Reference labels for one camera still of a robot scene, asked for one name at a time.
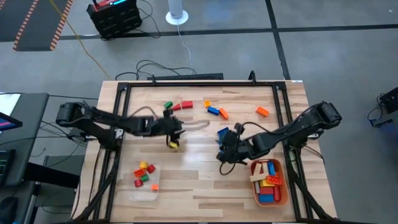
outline clear plastic container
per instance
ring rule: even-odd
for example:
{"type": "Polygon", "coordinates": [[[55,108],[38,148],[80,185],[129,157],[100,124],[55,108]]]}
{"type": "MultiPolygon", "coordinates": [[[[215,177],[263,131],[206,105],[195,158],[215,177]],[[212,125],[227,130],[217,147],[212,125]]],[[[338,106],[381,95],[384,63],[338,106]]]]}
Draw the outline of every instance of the clear plastic container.
{"type": "Polygon", "coordinates": [[[137,177],[134,175],[134,171],[139,169],[139,162],[133,162],[132,163],[132,169],[131,169],[131,175],[129,184],[132,185],[132,190],[130,191],[130,200],[133,201],[153,201],[157,199],[159,196],[159,190],[152,190],[151,186],[152,184],[157,184],[159,185],[159,180],[160,180],[160,166],[158,164],[152,164],[155,166],[155,171],[153,173],[148,173],[146,174],[149,176],[149,180],[144,182],[144,185],[141,187],[136,187],[134,185],[134,181],[137,180],[137,177]]]}

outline gray floor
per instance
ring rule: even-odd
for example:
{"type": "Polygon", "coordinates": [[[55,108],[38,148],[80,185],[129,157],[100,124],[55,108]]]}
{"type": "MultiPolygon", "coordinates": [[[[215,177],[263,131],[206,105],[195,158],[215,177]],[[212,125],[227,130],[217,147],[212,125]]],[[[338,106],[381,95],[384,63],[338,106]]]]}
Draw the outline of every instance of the gray floor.
{"type": "MultiPolygon", "coordinates": [[[[68,17],[79,34],[96,34],[85,12],[89,2],[75,1],[68,17]]],[[[164,22],[166,1],[150,2],[159,29],[175,30],[164,22]]],[[[262,0],[186,0],[184,3],[190,20],[181,30],[271,26],[262,0]]],[[[139,1],[139,5],[149,10],[144,2],[139,1]]],[[[398,24],[395,0],[273,0],[272,5],[279,27],[398,24]]],[[[141,28],[155,31],[150,19],[141,28]]],[[[66,27],[62,34],[72,35],[72,31],[66,27]]],[[[261,79],[283,79],[272,34],[183,38],[198,73],[223,72],[225,79],[246,79],[250,70],[255,70],[261,79]]],[[[330,101],[343,116],[342,124],[320,140],[338,216],[357,222],[396,223],[397,129],[389,125],[374,129],[366,115],[376,106],[375,99],[380,93],[398,86],[398,29],[292,32],[281,33],[280,38],[290,76],[304,81],[310,103],[330,101]]],[[[188,54],[179,37],[85,40],[84,44],[112,77],[135,71],[136,63],[143,59],[169,67],[189,66],[188,54]]],[[[75,40],[60,41],[54,52],[15,52],[12,43],[0,43],[0,71],[1,91],[97,97],[105,79],[75,40]]],[[[159,76],[169,74],[148,71],[159,76]]],[[[44,120],[53,121],[63,102],[65,99],[51,98],[44,120]]],[[[64,156],[75,145],[67,140],[41,139],[33,154],[43,147],[48,155],[64,156]]],[[[84,149],[77,154],[84,154],[84,149]]],[[[43,158],[33,161],[42,163],[43,158]]],[[[39,212],[36,223],[63,218],[65,215],[39,212]]]]}

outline red block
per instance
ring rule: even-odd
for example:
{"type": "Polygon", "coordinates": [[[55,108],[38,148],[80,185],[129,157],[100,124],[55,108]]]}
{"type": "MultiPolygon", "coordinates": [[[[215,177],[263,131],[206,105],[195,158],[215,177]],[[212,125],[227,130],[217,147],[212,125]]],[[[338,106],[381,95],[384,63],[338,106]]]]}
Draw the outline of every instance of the red block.
{"type": "Polygon", "coordinates": [[[274,187],[274,200],[276,202],[280,201],[280,188],[274,187]]]}
{"type": "Polygon", "coordinates": [[[274,194],[274,187],[260,187],[260,194],[274,194]]]}
{"type": "Polygon", "coordinates": [[[144,185],[144,183],[142,182],[141,179],[137,179],[137,180],[134,181],[134,185],[136,187],[141,187],[142,185],[144,185]]]}
{"type": "Polygon", "coordinates": [[[142,169],[138,169],[138,170],[134,171],[134,175],[137,178],[142,177],[143,175],[145,175],[145,169],[142,168],[142,169]]]}
{"type": "Polygon", "coordinates": [[[182,104],[182,109],[193,108],[193,102],[192,101],[183,101],[181,104],[182,104]]]}
{"type": "Polygon", "coordinates": [[[177,105],[175,105],[173,108],[172,108],[172,110],[174,110],[174,111],[178,111],[178,110],[180,110],[181,109],[181,104],[177,104],[177,105]]]}
{"type": "Polygon", "coordinates": [[[153,173],[153,171],[155,171],[156,170],[156,168],[155,168],[155,166],[154,165],[149,165],[148,167],[147,167],[147,171],[148,171],[148,173],[153,173]]]}

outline white cable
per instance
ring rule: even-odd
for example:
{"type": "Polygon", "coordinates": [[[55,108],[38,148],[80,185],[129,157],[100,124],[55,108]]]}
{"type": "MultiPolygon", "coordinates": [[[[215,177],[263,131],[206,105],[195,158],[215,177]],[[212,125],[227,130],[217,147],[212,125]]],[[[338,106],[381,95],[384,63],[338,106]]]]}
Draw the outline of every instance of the white cable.
{"type": "Polygon", "coordinates": [[[185,45],[184,40],[182,39],[181,33],[180,33],[180,26],[177,24],[177,30],[178,30],[178,35],[180,36],[180,39],[182,41],[182,45],[184,45],[185,49],[188,50],[189,53],[189,63],[191,64],[191,68],[193,69],[193,64],[192,64],[192,54],[191,51],[189,50],[189,48],[185,45]]]}

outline wooden tabletop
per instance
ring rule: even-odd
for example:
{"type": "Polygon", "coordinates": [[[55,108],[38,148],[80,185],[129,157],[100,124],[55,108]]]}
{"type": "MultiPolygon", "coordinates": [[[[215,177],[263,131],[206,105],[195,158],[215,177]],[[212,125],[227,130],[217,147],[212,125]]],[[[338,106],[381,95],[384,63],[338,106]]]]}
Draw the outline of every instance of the wooden tabletop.
{"type": "MultiPolygon", "coordinates": [[[[98,100],[98,108],[112,112],[116,96],[117,82],[103,83],[98,100]]],[[[295,118],[308,108],[304,85],[301,82],[287,81],[290,107],[295,118]]],[[[282,94],[279,94],[283,108],[282,94]]],[[[294,221],[294,211],[290,200],[281,207],[262,208],[254,201],[252,185],[249,181],[249,169],[236,165],[227,176],[219,173],[220,162],[216,159],[218,145],[217,131],[236,122],[257,122],[267,129],[278,128],[272,90],[260,87],[137,87],[131,92],[128,114],[141,106],[150,106],[161,115],[164,103],[192,100],[193,109],[176,111],[182,121],[209,119],[210,125],[198,131],[186,132],[180,140],[181,147],[173,152],[165,145],[165,137],[140,138],[124,135],[121,160],[116,184],[112,222],[288,222],[294,221]],[[229,113],[229,120],[207,113],[203,101],[210,100],[217,108],[224,108],[229,113]],[[263,118],[255,113],[256,107],[269,110],[270,115],[263,118]],[[131,200],[134,182],[129,178],[137,167],[136,161],[146,160],[160,165],[159,197],[150,202],[131,200]]],[[[137,115],[149,115],[141,111],[137,115]]],[[[243,136],[260,132],[255,126],[245,126],[243,136]]],[[[309,140],[308,145],[320,151],[317,141],[309,140]]],[[[77,217],[87,206],[93,178],[93,169],[99,144],[90,142],[81,172],[81,195],[77,217]]],[[[96,167],[93,195],[98,187],[104,152],[100,154],[96,167]]],[[[284,154],[281,144],[264,156],[280,161],[287,181],[284,154]]],[[[322,160],[311,152],[302,150],[302,161],[307,178],[308,189],[318,203],[331,216],[335,217],[335,207],[322,160]]],[[[104,216],[106,192],[101,204],[104,216]]],[[[298,193],[302,216],[305,217],[301,193],[298,193]]]]}

